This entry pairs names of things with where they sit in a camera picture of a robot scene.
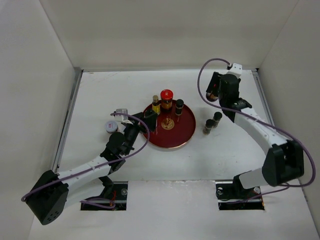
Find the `red bottle cap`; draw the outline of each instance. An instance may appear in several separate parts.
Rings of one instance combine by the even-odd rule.
[[[174,93],[169,89],[165,89],[160,93],[160,97],[163,100],[172,100],[174,98]]]

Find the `white table surface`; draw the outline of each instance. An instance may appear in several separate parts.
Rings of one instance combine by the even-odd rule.
[[[152,96],[160,96],[163,89],[171,89],[174,98],[183,99],[193,111],[196,119],[193,137],[185,146],[174,150],[149,144],[113,173],[112,180],[232,179],[239,173],[260,168],[265,160],[264,152],[226,116],[210,135],[202,133],[206,120],[212,118],[217,109],[204,103],[198,95],[198,73],[198,70],[84,73],[60,171],[86,163],[105,149],[110,135],[104,125],[113,119],[110,113],[118,108],[127,108],[129,114],[141,112],[152,102]],[[201,88],[204,93],[212,73],[212,70],[203,73]],[[240,95],[266,119],[252,72],[243,71],[241,79]],[[142,135],[138,136],[134,147],[138,149],[144,141]]]
[[[47,226],[41,226],[35,218],[29,239],[318,240],[300,188],[266,196],[265,211],[219,211],[212,180],[231,179],[259,168],[265,155],[244,130],[225,116],[210,135],[203,135],[206,119],[217,110],[198,96],[198,72],[84,73],[60,171],[86,163],[105,149],[109,134],[104,124],[113,119],[109,114],[115,109],[127,108],[130,114],[141,112],[163,89],[171,89],[175,99],[183,99],[192,109],[196,130],[182,148],[166,150],[149,144],[110,175],[113,181],[130,181],[127,211],[80,212],[80,205],[75,204]],[[203,72],[203,93],[212,73],[212,69]],[[265,119],[252,72],[244,71],[241,79],[240,96]],[[134,147],[139,148],[144,141],[140,135]],[[271,189],[262,187],[263,192]]]

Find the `white robotic arm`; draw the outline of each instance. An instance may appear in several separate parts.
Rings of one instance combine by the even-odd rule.
[[[206,90],[210,102],[219,99],[223,113],[244,129],[262,148],[266,158],[261,168],[241,173],[233,178],[234,192],[246,192],[257,186],[278,186],[304,174],[304,158],[301,146],[272,128],[257,121],[252,105],[239,97],[242,66],[234,63],[226,74],[214,72]]]
[[[134,150],[133,145],[140,132],[147,133],[146,128],[151,132],[155,130],[157,116],[157,113],[150,110],[121,120],[125,125],[123,133],[114,132],[99,156],[71,170],[58,173],[52,170],[44,172],[22,200],[30,207],[40,223],[47,225],[74,203],[90,197],[105,199],[114,186],[107,175],[117,171],[125,163],[126,160],[121,156],[127,156]]]

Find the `small bottle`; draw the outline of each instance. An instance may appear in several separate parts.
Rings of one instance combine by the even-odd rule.
[[[210,133],[212,127],[214,126],[214,124],[215,124],[215,121],[213,119],[208,119],[205,122],[205,126],[203,128],[203,134],[208,135]]]
[[[175,115],[180,116],[182,114],[182,108],[184,107],[184,101],[178,99],[175,101]]]
[[[107,133],[113,134],[114,132],[118,131],[118,123],[114,120],[107,121],[104,125],[104,128]]]
[[[156,112],[156,114],[160,114],[160,101],[157,95],[152,97],[152,110]]]
[[[222,113],[219,111],[216,111],[213,115],[213,121],[214,121],[213,128],[214,129],[218,126],[221,118],[222,118]]]
[[[174,93],[165,89],[160,93],[161,97],[161,108],[164,112],[170,112],[172,110],[172,100],[174,98]]]

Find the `black lid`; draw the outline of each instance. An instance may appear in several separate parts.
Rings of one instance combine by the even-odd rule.
[[[175,106],[178,108],[182,108],[184,106],[184,101],[182,99],[178,99],[175,101]]]
[[[222,118],[222,113],[219,112],[219,111],[216,111],[216,112],[214,113],[214,115],[213,115],[213,118],[214,118],[215,120],[220,120],[220,119]]]
[[[207,121],[205,121],[205,126],[207,128],[212,128],[215,124],[215,121],[213,119],[208,119]]]

